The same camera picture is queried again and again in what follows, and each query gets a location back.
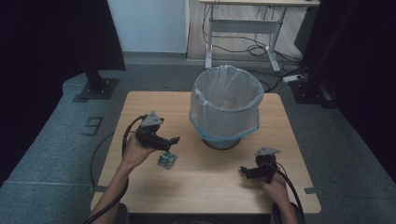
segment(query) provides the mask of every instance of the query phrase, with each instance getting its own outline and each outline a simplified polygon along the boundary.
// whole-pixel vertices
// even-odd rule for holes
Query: waste bin
[[[260,81],[245,70],[230,65],[208,69],[194,82],[190,121],[208,146],[232,148],[259,128],[263,96]]]

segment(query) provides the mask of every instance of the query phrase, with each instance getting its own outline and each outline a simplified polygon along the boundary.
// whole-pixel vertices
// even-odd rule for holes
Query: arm
[[[264,181],[260,183],[267,197],[279,207],[282,224],[297,224],[297,217],[286,189],[286,180],[279,174],[274,174],[271,183],[267,184]]]
[[[153,151],[156,150],[141,147],[134,135],[129,138],[122,161],[113,178],[111,179],[105,193],[102,195],[98,204],[93,208],[90,217],[99,212],[102,208],[111,203],[115,198],[117,198],[117,196],[120,195],[126,181],[128,181],[129,174]],[[113,223],[118,207],[119,204],[117,203],[110,210],[97,218],[93,223]]]

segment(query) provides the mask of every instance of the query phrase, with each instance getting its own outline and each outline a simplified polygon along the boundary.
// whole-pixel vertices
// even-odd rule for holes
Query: person's left hand
[[[154,151],[156,151],[154,148],[142,147],[133,133],[126,144],[121,166],[132,171],[136,166],[145,161],[146,158]]]

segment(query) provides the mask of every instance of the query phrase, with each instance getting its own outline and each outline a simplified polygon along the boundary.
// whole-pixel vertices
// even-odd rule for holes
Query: standing desk
[[[121,199],[129,213],[137,214],[271,214],[272,203],[257,180],[246,179],[239,166],[256,167],[254,152],[277,148],[276,159],[288,173],[306,213],[318,213],[315,193],[306,194],[312,182],[298,148],[280,97],[266,93],[260,104],[260,128],[228,150],[207,147],[189,121],[190,92],[131,91],[120,114],[99,186],[108,186],[121,161],[122,136],[132,120],[155,110],[164,122],[157,134],[180,136],[171,152],[177,155],[170,170],[157,165],[161,151],[152,153],[130,175]],[[102,192],[95,192],[92,208]],[[291,191],[290,200],[295,202]]]
[[[206,45],[205,68],[212,67],[212,33],[246,33],[246,34],[269,34],[274,35],[271,43],[265,48],[268,59],[276,73],[280,72],[276,61],[274,48],[285,18],[287,7],[318,7],[319,0],[199,0],[200,3],[211,5],[208,26],[208,40]],[[240,20],[217,20],[213,17],[214,5],[238,5],[238,6],[273,6],[282,7],[277,21],[240,21]]]

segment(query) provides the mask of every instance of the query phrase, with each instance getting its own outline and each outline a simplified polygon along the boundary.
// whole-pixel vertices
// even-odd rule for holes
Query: white wall
[[[189,0],[108,0],[122,51],[186,53]]]

